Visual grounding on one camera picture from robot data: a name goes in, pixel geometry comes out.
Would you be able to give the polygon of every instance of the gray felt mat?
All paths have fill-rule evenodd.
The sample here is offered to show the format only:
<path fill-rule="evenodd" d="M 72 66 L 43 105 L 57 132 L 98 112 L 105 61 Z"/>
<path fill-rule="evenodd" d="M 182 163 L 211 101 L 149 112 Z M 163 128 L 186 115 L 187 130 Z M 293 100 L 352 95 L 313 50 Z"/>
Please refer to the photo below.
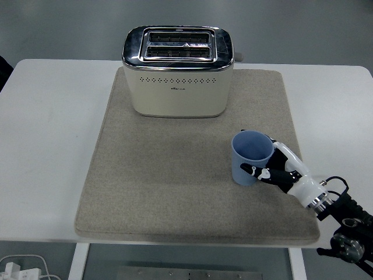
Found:
<path fill-rule="evenodd" d="M 216 118 L 138 114 L 123 68 L 115 77 L 76 214 L 84 237 L 136 242 L 302 245 L 314 213 L 276 186 L 231 178 L 232 137 L 262 131 L 300 156 L 281 74 L 234 70 Z"/>

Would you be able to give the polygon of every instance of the toaster slot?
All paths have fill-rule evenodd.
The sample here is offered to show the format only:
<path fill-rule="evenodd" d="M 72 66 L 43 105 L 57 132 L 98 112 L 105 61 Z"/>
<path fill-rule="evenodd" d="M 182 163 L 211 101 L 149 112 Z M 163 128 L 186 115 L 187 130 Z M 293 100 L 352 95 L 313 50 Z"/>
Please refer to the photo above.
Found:
<path fill-rule="evenodd" d="M 182 43 L 208 43 L 210 33 L 207 32 L 150 32 L 150 42 L 182 42 Z"/>
<path fill-rule="evenodd" d="M 210 48 L 206 47 L 148 47 L 147 57 L 157 58 L 209 58 Z"/>

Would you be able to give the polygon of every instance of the table leg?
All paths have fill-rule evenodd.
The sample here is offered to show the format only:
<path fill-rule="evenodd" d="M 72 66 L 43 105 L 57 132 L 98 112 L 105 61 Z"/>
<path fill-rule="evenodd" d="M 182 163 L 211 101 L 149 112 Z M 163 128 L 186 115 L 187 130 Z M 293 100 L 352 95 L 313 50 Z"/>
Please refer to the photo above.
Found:
<path fill-rule="evenodd" d="M 83 278 L 88 250 L 89 250 L 89 243 L 77 243 L 76 244 L 68 280 L 81 280 Z"/>
<path fill-rule="evenodd" d="M 307 280 L 301 248 L 289 248 L 289 258 L 293 280 Z"/>

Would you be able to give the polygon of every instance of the toaster vent hole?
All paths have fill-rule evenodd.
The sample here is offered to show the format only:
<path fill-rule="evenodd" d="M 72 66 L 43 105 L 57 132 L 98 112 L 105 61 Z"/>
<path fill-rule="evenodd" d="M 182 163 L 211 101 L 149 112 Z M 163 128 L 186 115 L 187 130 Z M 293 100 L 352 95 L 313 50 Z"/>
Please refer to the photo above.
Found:
<path fill-rule="evenodd" d="M 167 79 L 167 78 L 149 78 L 140 77 L 140 82 L 158 82 L 158 83 L 215 83 L 216 79 Z"/>

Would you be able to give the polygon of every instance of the metal plate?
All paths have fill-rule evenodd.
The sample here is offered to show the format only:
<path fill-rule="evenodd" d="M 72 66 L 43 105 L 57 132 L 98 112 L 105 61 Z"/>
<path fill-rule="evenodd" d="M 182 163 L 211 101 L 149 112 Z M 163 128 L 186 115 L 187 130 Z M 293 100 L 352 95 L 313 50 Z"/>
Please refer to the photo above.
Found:
<path fill-rule="evenodd" d="M 263 280 L 260 272 L 120 267 L 117 280 Z"/>

